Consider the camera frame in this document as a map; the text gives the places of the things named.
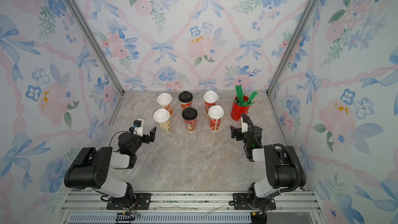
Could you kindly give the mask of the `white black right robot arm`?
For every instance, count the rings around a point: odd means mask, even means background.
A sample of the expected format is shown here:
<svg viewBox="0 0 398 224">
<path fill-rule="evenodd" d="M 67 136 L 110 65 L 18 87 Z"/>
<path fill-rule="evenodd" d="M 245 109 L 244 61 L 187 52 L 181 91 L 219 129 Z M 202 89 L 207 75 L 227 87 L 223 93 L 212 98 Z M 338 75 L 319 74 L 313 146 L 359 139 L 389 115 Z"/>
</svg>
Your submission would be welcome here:
<svg viewBox="0 0 398 224">
<path fill-rule="evenodd" d="M 292 146 L 283 144 L 262 145 L 262 129 L 246 123 L 241 128 L 231 126 L 231 138 L 244 143 L 246 158 L 265 164 L 265 177 L 252 183 L 247 191 L 244 207 L 255 210 L 274 210 L 274 198 L 286 192 L 302 188 L 306 176 Z"/>
</svg>

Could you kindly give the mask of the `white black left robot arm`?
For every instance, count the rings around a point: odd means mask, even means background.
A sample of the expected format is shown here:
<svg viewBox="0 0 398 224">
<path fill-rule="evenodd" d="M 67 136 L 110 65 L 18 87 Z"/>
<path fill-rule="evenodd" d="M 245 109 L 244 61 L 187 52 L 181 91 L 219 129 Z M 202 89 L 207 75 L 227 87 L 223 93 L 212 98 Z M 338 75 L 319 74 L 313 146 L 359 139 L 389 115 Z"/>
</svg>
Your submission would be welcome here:
<svg viewBox="0 0 398 224">
<path fill-rule="evenodd" d="M 91 188 L 100 193 L 101 200 L 121 209 L 131 210 L 139 203 L 132 185 L 120 181 L 110 174 L 110 170 L 133 169 L 137 161 L 137 151 L 142 144 L 154 142 L 157 128 L 143 133 L 138 120 L 129 131 L 122 131 L 118 137 L 117 151 L 111 146 L 84 147 L 73 161 L 64 177 L 67 188 Z"/>
</svg>

